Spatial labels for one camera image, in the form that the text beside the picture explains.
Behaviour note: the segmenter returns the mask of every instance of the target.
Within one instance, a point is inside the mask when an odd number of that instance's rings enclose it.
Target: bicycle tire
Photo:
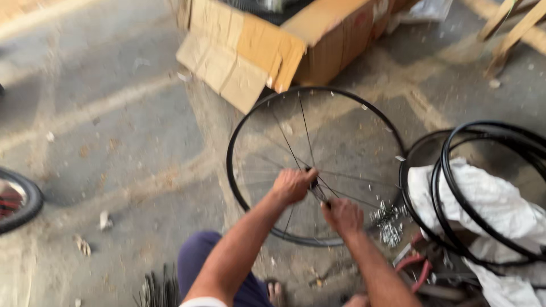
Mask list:
[[[0,234],[12,231],[33,219],[44,205],[40,189],[30,179],[0,167],[0,179],[18,184],[26,193],[27,201],[24,206],[14,213],[0,220]]]
[[[390,122],[390,120],[381,111],[379,111],[379,109],[377,109],[373,104],[369,103],[368,101],[360,98],[359,96],[357,96],[357,95],[355,95],[353,93],[343,91],[343,90],[339,90],[339,89],[337,89],[335,87],[329,87],[329,86],[295,86],[295,87],[291,87],[286,92],[272,93],[272,94],[264,97],[260,101],[258,101],[254,105],[254,107],[248,112],[248,114],[245,115],[245,117],[243,117],[241,119],[241,121],[239,122],[239,124],[237,125],[235,130],[233,131],[232,137],[229,140],[229,144],[228,144],[228,152],[227,152],[227,156],[226,156],[226,171],[227,171],[227,176],[228,176],[228,182],[229,182],[230,188],[232,189],[233,195],[235,196],[235,199],[237,200],[237,202],[239,203],[239,205],[243,208],[243,210],[245,212],[250,210],[250,206],[249,206],[249,204],[247,204],[247,202],[245,201],[245,199],[242,196],[241,192],[239,191],[239,187],[237,186],[237,182],[235,180],[235,175],[234,175],[234,172],[233,172],[233,151],[235,149],[235,141],[237,139],[237,135],[239,135],[240,130],[242,129],[245,122],[250,118],[250,116],[256,110],[258,110],[258,108],[260,108],[261,106],[267,105],[268,102],[273,102],[272,99],[274,99],[276,97],[279,97],[279,96],[287,95],[287,94],[290,94],[290,93],[293,93],[293,92],[312,91],[312,90],[315,90],[315,91],[329,91],[329,92],[332,92],[332,93],[340,94],[342,96],[350,98],[350,99],[352,99],[352,100],[366,106],[369,110],[371,110],[373,113],[375,113],[385,123],[385,125],[387,125],[392,130],[392,133],[394,135],[394,139],[395,139],[395,141],[398,144],[398,147],[400,149],[400,156],[401,157],[406,156],[406,151],[404,149],[402,139],[400,138],[400,135],[399,135],[398,130],[396,129],[396,127],[394,127],[394,125]],[[397,193],[395,199],[400,199],[400,192]],[[281,239],[285,240],[285,241],[295,243],[295,244],[298,244],[298,245],[303,245],[303,246],[334,247],[334,246],[343,245],[343,239],[341,239],[341,238],[321,238],[321,239],[317,239],[317,238],[313,238],[313,237],[299,237],[299,236],[296,236],[296,235],[286,233],[286,232],[284,232],[284,231],[282,231],[282,230],[280,230],[280,229],[278,229],[276,227],[274,227],[270,231],[270,233],[272,235],[278,237],[278,238],[281,238]]]

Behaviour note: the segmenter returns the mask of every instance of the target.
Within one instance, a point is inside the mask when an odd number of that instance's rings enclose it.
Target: foot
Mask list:
[[[284,292],[281,284],[278,282],[268,282],[268,297],[271,305],[275,307],[285,307]]]

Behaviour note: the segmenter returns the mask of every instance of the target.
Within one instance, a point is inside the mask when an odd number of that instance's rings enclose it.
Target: white shirt sleeve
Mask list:
[[[227,305],[215,297],[198,297],[190,299],[180,307],[227,307]]]

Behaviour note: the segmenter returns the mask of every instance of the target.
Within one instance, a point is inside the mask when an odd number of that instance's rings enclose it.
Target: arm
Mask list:
[[[269,231],[287,206],[305,197],[317,174],[282,170],[273,188],[212,249],[184,302],[214,297],[231,306]]]
[[[362,231],[364,213],[348,199],[331,199],[331,209],[321,204],[324,218],[343,238],[356,260],[372,306],[411,306],[421,303],[388,265]]]

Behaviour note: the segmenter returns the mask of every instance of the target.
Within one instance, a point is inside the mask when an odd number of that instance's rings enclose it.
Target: man's left hand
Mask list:
[[[318,171],[315,168],[308,172],[302,169],[283,169],[273,183],[271,192],[277,195],[285,205],[297,203],[305,197],[307,189],[317,175]]]

